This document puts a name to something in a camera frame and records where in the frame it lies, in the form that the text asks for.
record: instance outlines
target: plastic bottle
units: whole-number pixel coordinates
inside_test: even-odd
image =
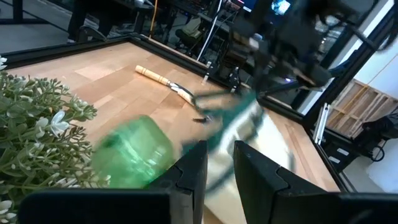
[[[110,176],[110,188],[141,189],[174,163],[174,149],[154,120],[142,115],[102,139],[91,161],[100,177]]]

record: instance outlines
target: wooden handle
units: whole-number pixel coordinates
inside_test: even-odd
[[[165,77],[154,73],[142,66],[137,65],[136,66],[136,72],[140,73],[141,75],[145,75],[146,77],[153,79],[163,85],[169,85],[170,84],[170,80],[166,79]]]
[[[177,94],[178,94],[179,96],[181,96],[185,101],[187,101],[189,104],[191,104],[191,105],[193,106],[192,97],[191,97],[191,95],[189,95],[186,91],[179,90],[179,91],[177,92]]]

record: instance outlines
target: white cable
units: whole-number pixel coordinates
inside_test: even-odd
[[[203,47],[202,47],[201,50],[200,50],[199,56],[198,56],[198,58],[197,58],[197,61],[199,61],[201,55],[203,54],[203,51],[204,51],[205,48],[206,48],[207,42],[210,40],[211,33],[213,32],[214,26],[216,25],[216,22],[217,22],[218,12],[219,12],[220,9],[221,9],[221,3],[223,3],[223,0],[220,0],[220,3],[218,3],[218,9],[217,9],[217,12],[216,12],[216,17],[214,18],[213,24],[211,25],[210,32],[209,32],[209,34],[207,35],[207,39],[206,39],[206,41],[205,41],[205,44],[203,44]]]

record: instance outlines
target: white wall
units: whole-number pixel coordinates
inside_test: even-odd
[[[369,14],[368,18],[359,27],[359,30],[368,36],[373,29],[379,24],[382,18],[387,14],[390,8],[394,5],[394,0],[380,0],[377,6]],[[361,46],[362,41],[357,37],[352,37],[347,43],[346,47],[340,52],[339,56],[331,64],[330,68],[334,68],[341,62],[344,62],[353,52]],[[319,99],[323,92],[311,92],[307,99],[303,102],[302,106],[298,109],[298,112],[302,114],[307,114],[309,109],[314,105],[314,103]]]
[[[369,158],[360,156],[348,165],[343,172],[358,192],[383,193],[383,189],[366,173],[366,169],[371,163],[372,161]]]
[[[374,54],[355,79],[398,98],[398,40],[388,50]]]
[[[398,193],[398,139],[391,139],[384,146],[386,155],[380,162],[373,162],[366,172],[383,191]]]

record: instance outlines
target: wooden shelf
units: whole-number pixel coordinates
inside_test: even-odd
[[[397,99],[354,79],[332,103],[326,126],[356,137],[363,123],[377,120],[397,107]]]

